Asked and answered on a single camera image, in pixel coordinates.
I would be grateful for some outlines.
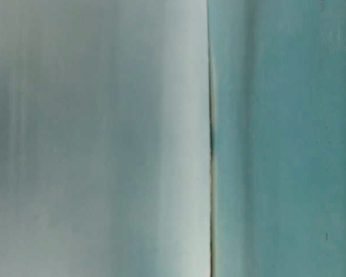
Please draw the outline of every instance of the gray surface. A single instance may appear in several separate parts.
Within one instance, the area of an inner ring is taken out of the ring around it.
[[[206,6],[0,0],[0,276],[209,275]]]
[[[215,277],[346,277],[346,1],[209,5]]]

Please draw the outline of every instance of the teal wall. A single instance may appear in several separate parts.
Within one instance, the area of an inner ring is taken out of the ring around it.
[[[346,1],[209,0],[215,277],[346,277]]]

